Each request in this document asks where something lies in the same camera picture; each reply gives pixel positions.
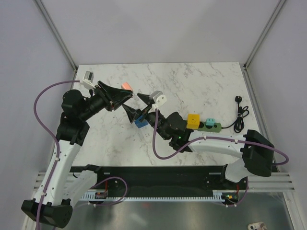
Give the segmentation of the teal usb charger plug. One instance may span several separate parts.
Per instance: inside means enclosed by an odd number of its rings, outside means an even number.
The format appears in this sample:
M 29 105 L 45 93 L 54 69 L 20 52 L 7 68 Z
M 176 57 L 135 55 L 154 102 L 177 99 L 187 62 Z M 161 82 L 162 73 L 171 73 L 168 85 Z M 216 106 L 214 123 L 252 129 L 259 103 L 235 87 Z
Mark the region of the teal usb charger plug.
M 207 118 L 206 121 L 205 121 L 205 125 L 206 126 L 212 127 L 212 126 L 214 126 L 214 124 L 215 124 L 215 119 L 214 118 Z

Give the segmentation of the blue cube adapter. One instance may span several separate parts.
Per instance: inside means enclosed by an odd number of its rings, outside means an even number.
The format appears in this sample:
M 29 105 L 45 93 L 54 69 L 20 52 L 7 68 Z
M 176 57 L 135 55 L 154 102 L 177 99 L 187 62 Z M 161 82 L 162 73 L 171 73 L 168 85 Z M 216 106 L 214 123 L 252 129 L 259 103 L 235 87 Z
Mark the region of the blue cube adapter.
M 138 129 L 144 127 L 144 126 L 147 126 L 148 125 L 148 122 L 143 118 L 143 116 L 140 116 L 139 118 L 137 118 L 135 121 L 134 121 L 134 124 L 136 125 L 136 127 Z

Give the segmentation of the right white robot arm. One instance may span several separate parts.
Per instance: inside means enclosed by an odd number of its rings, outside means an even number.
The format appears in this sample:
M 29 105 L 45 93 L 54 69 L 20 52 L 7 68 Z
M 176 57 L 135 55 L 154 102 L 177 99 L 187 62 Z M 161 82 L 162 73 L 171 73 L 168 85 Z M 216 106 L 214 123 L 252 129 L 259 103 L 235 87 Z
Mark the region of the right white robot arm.
M 164 95 L 138 94 L 146 104 L 143 110 L 123 105 L 131 123 L 146 121 L 153 130 L 153 140 L 160 136 L 175 150 L 172 156 L 182 152 L 212 152 L 236 157 L 237 160 L 223 167 L 220 184 L 232 188 L 245 177 L 256 175 L 270 177 L 273 168 L 274 146 L 258 131 L 249 129 L 243 135 L 207 135 L 204 131 L 189 129 L 188 123 L 178 112 L 164 117 L 158 107 Z

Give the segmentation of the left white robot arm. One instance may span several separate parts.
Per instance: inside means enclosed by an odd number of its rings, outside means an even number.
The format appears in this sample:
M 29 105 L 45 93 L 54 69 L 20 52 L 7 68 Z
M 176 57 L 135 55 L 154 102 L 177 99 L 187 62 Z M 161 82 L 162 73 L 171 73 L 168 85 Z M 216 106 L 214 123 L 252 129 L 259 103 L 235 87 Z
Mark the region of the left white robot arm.
M 41 120 L 40 125 L 55 141 L 55 148 L 45 177 L 34 197 L 24 200 L 22 211 L 36 223 L 54 228 L 68 225 L 73 209 L 81 197 L 92 187 L 101 188 L 105 176 L 99 173 L 100 167 L 87 165 L 68 187 L 65 186 L 72 163 L 79 153 L 89 131 L 87 120 L 103 109 L 115 111 L 133 97 L 133 90 L 125 83 L 120 89 L 108 86 L 101 81 L 93 85 L 89 80 L 80 84 L 88 89 L 90 97 L 84 97 L 79 90 L 64 93 L 60 124 L 53 134 Z

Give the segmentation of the yellow cube adapter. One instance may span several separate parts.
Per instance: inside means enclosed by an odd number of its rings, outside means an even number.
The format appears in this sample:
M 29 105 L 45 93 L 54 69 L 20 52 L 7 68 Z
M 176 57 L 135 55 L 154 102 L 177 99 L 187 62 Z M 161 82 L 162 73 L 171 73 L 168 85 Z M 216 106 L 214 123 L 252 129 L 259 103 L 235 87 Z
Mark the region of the yellow cube adapter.
M 200 125 L 200 115 L 199 114 L 188 114 L 187 117 L 187 128 L 197 130 Z

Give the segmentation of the pink charger plug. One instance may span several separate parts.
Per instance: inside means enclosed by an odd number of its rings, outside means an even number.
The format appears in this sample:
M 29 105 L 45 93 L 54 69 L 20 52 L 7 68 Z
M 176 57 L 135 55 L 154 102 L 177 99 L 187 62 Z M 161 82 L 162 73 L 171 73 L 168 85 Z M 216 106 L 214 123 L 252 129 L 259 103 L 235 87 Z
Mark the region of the pink charger plug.
M 133 89 L 131 88 L 131 86 L 130 86 L 127 82 L 123 83 L 123 84 L 121 85 L 121 88 L 122 88 L 123 90 L 133 91 Z

